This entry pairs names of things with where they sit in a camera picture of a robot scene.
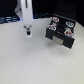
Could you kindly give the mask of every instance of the white table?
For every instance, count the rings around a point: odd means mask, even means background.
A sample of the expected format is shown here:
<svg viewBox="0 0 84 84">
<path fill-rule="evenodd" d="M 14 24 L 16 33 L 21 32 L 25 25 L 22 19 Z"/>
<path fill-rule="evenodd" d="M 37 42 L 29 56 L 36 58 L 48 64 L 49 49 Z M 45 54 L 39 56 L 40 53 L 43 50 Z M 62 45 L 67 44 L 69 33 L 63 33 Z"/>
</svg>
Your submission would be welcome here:
<svg viewBox="0 0 84 84">
<path fill-rule="evenodd" d="M 0 24 L 0 84 L 84 84 L 84 27 L 76 24 L 72 49 L 45 37 L 51 18 Z"/>
</svg>

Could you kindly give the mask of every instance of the dark background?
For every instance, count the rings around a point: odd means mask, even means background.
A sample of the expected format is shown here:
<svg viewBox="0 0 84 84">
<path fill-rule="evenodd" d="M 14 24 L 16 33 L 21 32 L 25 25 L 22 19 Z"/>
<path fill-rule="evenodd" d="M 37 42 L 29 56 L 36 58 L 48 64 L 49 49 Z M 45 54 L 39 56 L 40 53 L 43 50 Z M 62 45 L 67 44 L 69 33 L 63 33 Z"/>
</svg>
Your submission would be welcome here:
<svg viewBox="0 0 84 84">
<path fill-rule="evenodd" d="M 84 26 L 84 1 L 83 0 L 32 0 L 33 13 L 49 13 L 55 10 L 58 3 L 64 2 L 76 6 L 76 20 Z M 14 9 L 17 0 L 0 0 L 0 17 L 15 15 Z"/>
</svg>

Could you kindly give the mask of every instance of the black block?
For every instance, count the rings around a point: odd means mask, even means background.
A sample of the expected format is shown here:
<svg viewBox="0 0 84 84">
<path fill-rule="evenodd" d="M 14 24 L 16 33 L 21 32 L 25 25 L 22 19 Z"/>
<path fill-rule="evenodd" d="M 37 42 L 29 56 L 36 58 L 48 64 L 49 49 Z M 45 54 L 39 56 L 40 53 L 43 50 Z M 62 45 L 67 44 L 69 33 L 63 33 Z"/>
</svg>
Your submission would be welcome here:
<svg viewBox="0 0 84 84">
<path fill-rule="evenodd" d="M 64 42 L 63 45 L 68 47 L 68 48 L 72 48 L 72 45 L 74 43 L 74 38 L 70 38 L 68 36 L 64 36 Z"/>
<path fill-rule="evenodd" d="M 49 28 L 47 28 L 46 29 L 46 35 L 45 35 L 45 37 L 47 37 L 47 38 L 49 38 L 49 39 L 53 39 L 53 36 L 54 36 L 54 33 L 55 33 L 55 31 L 53 31 L 53 30 L 50 30 Z"/>
</svg>

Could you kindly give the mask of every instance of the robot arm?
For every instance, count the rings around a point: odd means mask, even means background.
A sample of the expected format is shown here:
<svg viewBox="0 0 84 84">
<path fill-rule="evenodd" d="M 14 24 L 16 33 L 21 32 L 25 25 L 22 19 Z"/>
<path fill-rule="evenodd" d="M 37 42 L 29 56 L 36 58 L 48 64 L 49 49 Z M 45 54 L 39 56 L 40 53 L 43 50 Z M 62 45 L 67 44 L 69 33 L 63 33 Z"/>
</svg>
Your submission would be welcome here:
<svg viewBox="0 0 84 84">
<path fill-rule="evenodd" d="M 15 9 L 15 12 L 19 17 L 22 16 L 27 38 L 32 37 L 32 30 L 31 30 L 33 23 L 32 0 L 17 0 L 17 7 Z"/>
</svg>

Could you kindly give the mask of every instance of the white surface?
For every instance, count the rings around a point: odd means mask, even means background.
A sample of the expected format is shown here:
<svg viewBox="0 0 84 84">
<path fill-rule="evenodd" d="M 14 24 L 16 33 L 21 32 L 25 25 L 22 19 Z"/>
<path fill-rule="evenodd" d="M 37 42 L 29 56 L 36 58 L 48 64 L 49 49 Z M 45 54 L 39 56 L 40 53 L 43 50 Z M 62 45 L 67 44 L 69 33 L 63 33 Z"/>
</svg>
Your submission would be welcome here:
<svg viewBox="0 0 84 84">
<path fill-rule="evenodd" d="M 49 23 L 34 20 L 31 39 L 22 22 L 0 24 L 0 84 L 84 84 L 84 27 L 68 49 L 45 38 Z"/>
</svg>

